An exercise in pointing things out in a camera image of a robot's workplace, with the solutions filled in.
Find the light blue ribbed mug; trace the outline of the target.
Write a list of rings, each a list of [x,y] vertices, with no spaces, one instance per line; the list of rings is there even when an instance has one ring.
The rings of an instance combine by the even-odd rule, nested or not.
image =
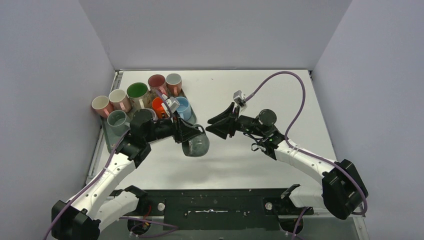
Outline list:
[[[183,120],[188,121],[192,117],[190,102],[183,96],[178,96],[175,99],[179,102],[179,106],[176,109],[177,113]]]

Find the grey-blue round mug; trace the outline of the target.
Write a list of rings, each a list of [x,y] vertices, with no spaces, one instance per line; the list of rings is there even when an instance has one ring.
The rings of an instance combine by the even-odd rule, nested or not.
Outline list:
[[[195,124],[196,129],[200,128],[200,134],[192,137],[191,139],[181,143],[181,148],[187,157],[202,157],[206,155],[210,148],[210,140],[206,134],[203,126]]]

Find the orange mug black handle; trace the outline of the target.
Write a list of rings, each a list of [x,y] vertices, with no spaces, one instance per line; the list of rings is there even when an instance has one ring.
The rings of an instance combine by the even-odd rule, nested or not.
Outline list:
[[[163,100],[160,97],[156,97],[153,99],[151,103],[151,108],[156,113],[156,116],[159,119],[166,119],[169,118],[169,112],[167,107],[164,105]]]

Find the salmon dotted mug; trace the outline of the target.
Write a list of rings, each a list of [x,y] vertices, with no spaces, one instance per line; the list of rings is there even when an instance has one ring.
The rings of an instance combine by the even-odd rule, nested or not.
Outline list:
[[[182,77],[177,73],[171,73],[165,78],[165,82],[170,93],[177,97],[182,90]]]

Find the speckled dark pink mug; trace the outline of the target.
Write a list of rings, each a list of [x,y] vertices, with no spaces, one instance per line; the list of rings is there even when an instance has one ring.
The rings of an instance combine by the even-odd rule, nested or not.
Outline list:
[[[167,91],[166,79],[163,75],[154,74],[148,78],[147,82],[150,87],[150,92],[154,96],[156,97],[158,96],[156,91],[160,92],[161,95],[166,95],[166,96],[169,95]]]

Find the cream floral mug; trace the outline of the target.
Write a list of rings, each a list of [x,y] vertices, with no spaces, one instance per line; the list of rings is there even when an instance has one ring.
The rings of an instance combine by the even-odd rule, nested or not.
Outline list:
[[[136,82],[131,84],[126,94],[130,100],[131,106],[135,110],[150,109],[152,107],[151,93],[145,83]]]

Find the grey-green mug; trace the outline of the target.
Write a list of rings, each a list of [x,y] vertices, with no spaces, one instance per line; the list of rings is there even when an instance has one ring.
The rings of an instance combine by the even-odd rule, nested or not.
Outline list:
[[[122,136],[130,129],[130,118],[123,110],[112,111],[106,122],[116,136]]]

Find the faceted pink mug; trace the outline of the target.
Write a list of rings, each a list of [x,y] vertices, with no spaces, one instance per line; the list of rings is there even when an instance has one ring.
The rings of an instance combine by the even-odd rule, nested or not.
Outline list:
[[[122,89],[115,89],[111,91],[108,98],[116,110],[128,113],[132,109],[131,102],[126,92]]]

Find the smooth pink mug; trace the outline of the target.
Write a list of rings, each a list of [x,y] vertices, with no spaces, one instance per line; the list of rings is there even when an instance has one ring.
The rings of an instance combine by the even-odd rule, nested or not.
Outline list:
[[[91,102],[91,107],[105,119],[115,110],[109,98],[105,95],[95,97]]]

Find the lilac ribbed mug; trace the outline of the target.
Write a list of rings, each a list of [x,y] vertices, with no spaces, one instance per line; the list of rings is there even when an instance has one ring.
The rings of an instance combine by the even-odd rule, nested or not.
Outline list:
[[[146,108],[145,110],[148,110],[151,113],[151,116],[152,116],[152,120],[153,121],[157,121],[159,119],[158,116],[157,116],[157,114],[156,114],[156,112],[153,109]]]

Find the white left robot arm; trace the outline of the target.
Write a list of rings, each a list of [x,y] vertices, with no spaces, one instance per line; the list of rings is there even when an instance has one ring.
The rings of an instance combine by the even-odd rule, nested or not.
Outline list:
[[[111,150],[104,168],[68,201],[59,200],[51,210],[47,231],[57,240],[96,240],[108,225],[148,208],[143,191],[131,186],[116,200],[106,201],[120,182],[137,169],[151,152],[151,142],[172,137],[187,157],[202,157],[209,139],[200,124],[185,121],[178,113],[154,120],[146,109],[134,113],[123,125],[123,134]]]

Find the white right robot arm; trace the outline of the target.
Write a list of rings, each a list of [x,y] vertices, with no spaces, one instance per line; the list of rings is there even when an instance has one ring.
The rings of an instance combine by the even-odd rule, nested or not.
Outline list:
[[[318,188],[294,184],[282,193],[281,198],[289,198],[297,208],[323,208],[345,220],[355,214],[356,208],[366,204],[368,190],[351,161],[329,160],[295,145],[277,129],[276,121],[277,115],[270,109],[249,117],[241,115],[240,107],[231,103],[224,112],[207,121],[206,131],[222,139],[233,137],[237,131],[242,132],[254,140],[252,151],[260,150],[318,182]]]

